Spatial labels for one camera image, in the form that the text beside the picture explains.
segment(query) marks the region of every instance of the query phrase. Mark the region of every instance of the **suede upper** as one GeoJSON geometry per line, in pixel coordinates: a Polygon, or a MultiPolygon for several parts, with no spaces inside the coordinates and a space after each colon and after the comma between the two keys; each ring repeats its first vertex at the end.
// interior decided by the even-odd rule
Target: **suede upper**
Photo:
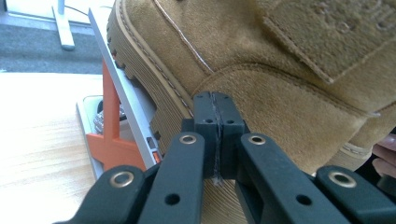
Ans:
{"type": "Polygon", "coordinates": [[[396,101],[393,14],[371,21],[374,12],[364,11],[386,13],[395,1],[349,2],[137,0],[126,1],[124,10],[188,94],[233,92],[252,131],[275,138],[300,167],[314,172],[368,118],[396,101]],[[388,22],[387,31],[377,28],[381,21],[388,22]],[[298,97],[285,101],[284,80],[310,94],[291,93],[298,97]],[[276,115],[287,109],[287,119],[276,115]],[[308,155],[315,165],[306,162],[308,155]]]}

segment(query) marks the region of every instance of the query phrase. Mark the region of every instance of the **fabric patch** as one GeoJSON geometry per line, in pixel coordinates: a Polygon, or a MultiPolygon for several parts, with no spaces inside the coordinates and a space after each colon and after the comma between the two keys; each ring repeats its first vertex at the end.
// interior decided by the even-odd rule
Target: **fabric patch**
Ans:
{"type": "Polygon", "coordinates": [[[327,83],[334,83],[396,34],[396,1],[280,1],[264,16],[277,37],[327,83]]]}

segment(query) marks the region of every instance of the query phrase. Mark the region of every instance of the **black clamp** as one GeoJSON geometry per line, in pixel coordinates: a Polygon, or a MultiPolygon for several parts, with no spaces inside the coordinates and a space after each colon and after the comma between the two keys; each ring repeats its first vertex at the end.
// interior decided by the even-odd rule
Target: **black clamp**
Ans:
{"type": "Polygon", "coordinates": [[[160,164],[106,171],[64,223],[200,223],[208,178],[236,180],[249,223],[396,220],[396,205],[359,175],[335,166],[305,174],[271,138],[248,130],[229,96],[202,92],[160,164]]]}

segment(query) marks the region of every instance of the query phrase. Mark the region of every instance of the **gray floor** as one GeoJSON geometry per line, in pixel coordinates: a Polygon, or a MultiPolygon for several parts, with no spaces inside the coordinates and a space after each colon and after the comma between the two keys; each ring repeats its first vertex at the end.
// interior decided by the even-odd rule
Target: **gray floor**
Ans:
{"type": "Polygon", "coordinates": [[[102,74],[89,25],[71,24],[76,48],[61,48],[56,23],[8,14],[0,6],[0,72],[102,74]]]}

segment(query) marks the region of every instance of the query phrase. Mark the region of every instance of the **thin wire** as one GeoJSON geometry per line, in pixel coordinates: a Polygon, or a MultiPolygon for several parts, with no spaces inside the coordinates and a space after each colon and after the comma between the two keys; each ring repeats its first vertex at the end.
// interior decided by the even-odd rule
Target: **thin wire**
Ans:
{"type": "Polygon", "coordinates": [[[75,11],[81,13],[81,14],[84,14],[84,15],[88,16],[87,13],[85,13],[85,12],[83,12],[83,11],[80,11],[80,10],[76,9],[75,7],[69,7],[69,6],[64,6],[64,7],[68,7],[68,8],[70,8],[70,9],[73,9],[73,10],[75,10],[75,11]]]}

